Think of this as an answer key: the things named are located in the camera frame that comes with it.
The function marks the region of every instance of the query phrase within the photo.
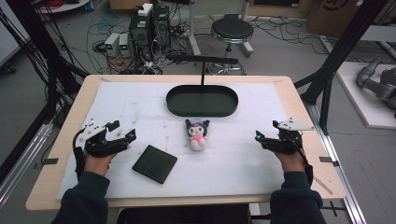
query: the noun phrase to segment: plush toy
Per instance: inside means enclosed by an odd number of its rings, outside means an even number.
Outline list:
[[[205,149],[205,136],[209,120],[201,121],[200,119],[186,119],[187,132],[191,140],[191,149],[202,151]]]

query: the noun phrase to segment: black oval tray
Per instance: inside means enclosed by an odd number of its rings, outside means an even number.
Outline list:
[[[238,95],[218,85],[181,85],[166,95],[170,112],[181,117],[227,117],[238,106]]]

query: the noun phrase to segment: round seat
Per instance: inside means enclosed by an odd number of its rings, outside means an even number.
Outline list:
[[[253,27],[239,19],[220,19],[212,24],[212,35],[219,40],[242,44],[253,36]]]

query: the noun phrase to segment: gray floor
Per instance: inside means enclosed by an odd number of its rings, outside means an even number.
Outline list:
[[[98,31],[106,33],[106,27],[101,24],[117,23],[118,26],[113,27],[113,31],[122,32],[129,25],[128,18],[128,13],[112,12],[108,3],[103,1],[95,5],[94,12],[76,9],[60,13],[57,15],[57,22],[67,45],[81,64],[90,73],[98,74],[102,72],[100,67],[106,67],[106,59],[92,51],[92,44],[106,39],[105,35],[98,33]],[[197,34],[203,34],[197,35],[202,54],[222,56],[225,44],[205,35],[209,33],[207,28],[210,27],[211,18],[201,17],[196,19],[196,22],[197,28],[203,25],[197,31]],[[272,22],[279,25],[282,21],[272,20]],[[316,38],[307,38],[304,44],[297,44],[296,40],[291,40],[294,43],[288,43],[277,39],[281,37],[281,33],[279,27],[275,28],[273,23],[261,21],[260,27],[265,30],[255,28],[254,36],[250,40],[255,52],[249,58],[240,48],[233,48],[232,55],[244,65],[248,75],[288,76],[293,81],[297,81],[316,72],[326,60],[324,47]],[[283,25],[282,31],[284,38],[287,39],[297,37],[292,34],[298,34],[299,37],[310,35],[304,28],[304,21]],[[94,58],[90,59],[83,51],[88,51]],[[368,62],[376,55],[381,55],[386,63],[394,63],[372,42],[359,43],[351,53],[352,57],[348,59],[352,62],[363,62],[363,60]],[[2,105],[0,137],[3,143],[0,162],[3,162],[14,148],[45,101],[44,85],[23,53],[18,53],[11,61],[17,68],[17,73],[11,75],[2,71],[0,75]],[[172,64],[165,67],[163,73],[196,75],[201,73],[201,65]],[[0,210],[1,223],[49,223],[55,216],[56,211],[32,212],[27,211],[24,205],[39,175],[39,170],[34,169],[33,166],[39,162],[44,150],[50,146],[58,131],[58,128],[54,129],[31,169],[27,171]],[[334,79],[332,88],[329,133],[367,223],[396,223],[396,214],[393,212],[396,210],[396,189],[393,187],[396,185],[396,175],[393,174],[396,168],[394,163],[396,131],[366,128],[337,78]],[[341,202],[333,203],[335,206],[343,206]],[[330,206],[330,202],[325,202],[325,206]],[[262,214],[270,212],[266,203],[260,204],[260,209]],[[116,209],[110,209],[108,223],[115,223],[117,212]],[[323,214],[328,223],[350,223],[344,211],[337,211],[337,216],[329,210],[323,210]]]

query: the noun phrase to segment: dark sleeve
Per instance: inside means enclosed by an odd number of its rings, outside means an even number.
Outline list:
[[[287,172],[284,177],[281,189],[271,195],[271,224],[326,223],[320,212],[323,201],[310,188],[306,173]]]
[[[51,223],[106,223],[108,205],[105,195],[109,183],[101,175],[82,173],[78,184],[64,193],[61,209]]]

